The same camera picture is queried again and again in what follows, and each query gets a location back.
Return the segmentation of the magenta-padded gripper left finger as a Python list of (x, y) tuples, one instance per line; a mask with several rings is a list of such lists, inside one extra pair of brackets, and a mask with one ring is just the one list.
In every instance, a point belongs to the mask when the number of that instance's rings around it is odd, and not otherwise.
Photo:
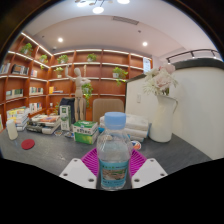
[(99, 174), (97, 150), (92, 149), (81, 159), (73, 158), (60, 174), (60, 177), (78, 186), (95, 189)]

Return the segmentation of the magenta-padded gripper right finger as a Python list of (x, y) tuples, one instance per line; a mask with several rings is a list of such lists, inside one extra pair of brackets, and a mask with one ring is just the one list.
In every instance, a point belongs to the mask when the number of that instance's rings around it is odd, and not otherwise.
[(155, 158), (147, 159), (139, 151), (133, 150), (129, 161), (129, 175), (132, 188), (141, 188), (167, 176), (167, 173)]

